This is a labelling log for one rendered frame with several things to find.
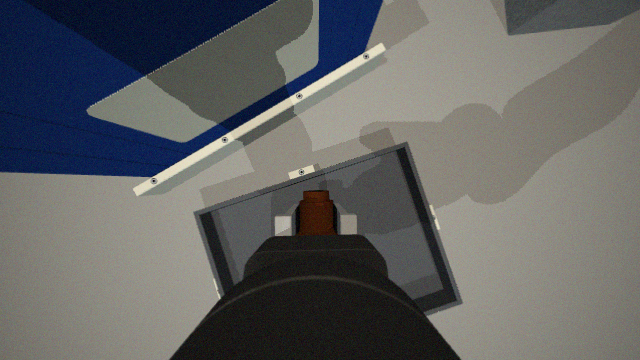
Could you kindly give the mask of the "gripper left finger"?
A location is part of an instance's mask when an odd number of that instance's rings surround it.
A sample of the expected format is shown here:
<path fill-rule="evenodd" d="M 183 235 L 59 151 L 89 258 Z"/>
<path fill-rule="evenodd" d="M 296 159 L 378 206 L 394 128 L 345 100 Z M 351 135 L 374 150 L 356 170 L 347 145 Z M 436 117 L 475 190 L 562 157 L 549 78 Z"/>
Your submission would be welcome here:
<path fill-rule="evenodd" d="M 275 236 L 295 236 L 300 229 L 300 206 L 294 204 L 285 214 L 275 216 Z"/>

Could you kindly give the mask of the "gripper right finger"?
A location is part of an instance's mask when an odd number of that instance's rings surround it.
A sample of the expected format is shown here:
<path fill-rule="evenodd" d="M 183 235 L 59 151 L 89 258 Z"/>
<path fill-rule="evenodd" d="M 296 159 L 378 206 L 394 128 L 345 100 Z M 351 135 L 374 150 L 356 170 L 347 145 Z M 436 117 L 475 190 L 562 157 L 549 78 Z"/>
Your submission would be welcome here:
<path fill-rule="evenodd" d="M 357 215 L 347 213 L 339 203 L 334 203 L 333 228 L 338 235 L 357 234 Z"/>

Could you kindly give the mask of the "brown glass bottle with white label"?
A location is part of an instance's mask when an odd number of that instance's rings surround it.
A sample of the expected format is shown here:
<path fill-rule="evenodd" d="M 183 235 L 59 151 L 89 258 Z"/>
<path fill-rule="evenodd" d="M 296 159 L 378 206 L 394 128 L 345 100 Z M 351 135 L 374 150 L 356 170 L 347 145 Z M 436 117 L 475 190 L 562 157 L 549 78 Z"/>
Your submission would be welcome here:
<path fill-rule="evenodd" d="M 300 235 L 338 235 L 333 228 L 333 200 L 327 190 L 303 191 L 300 206 Z"/>

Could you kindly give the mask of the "blue divided crate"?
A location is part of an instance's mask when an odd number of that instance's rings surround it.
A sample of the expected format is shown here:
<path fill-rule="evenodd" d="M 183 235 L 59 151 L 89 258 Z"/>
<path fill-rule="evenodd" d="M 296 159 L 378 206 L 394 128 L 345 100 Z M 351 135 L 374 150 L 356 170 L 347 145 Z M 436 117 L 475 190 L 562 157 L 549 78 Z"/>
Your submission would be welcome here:
<path fill-rule="evenodd" d="M 365 52 L 383 0 L 0 0 L 0 172 L 153 177 Z"/>

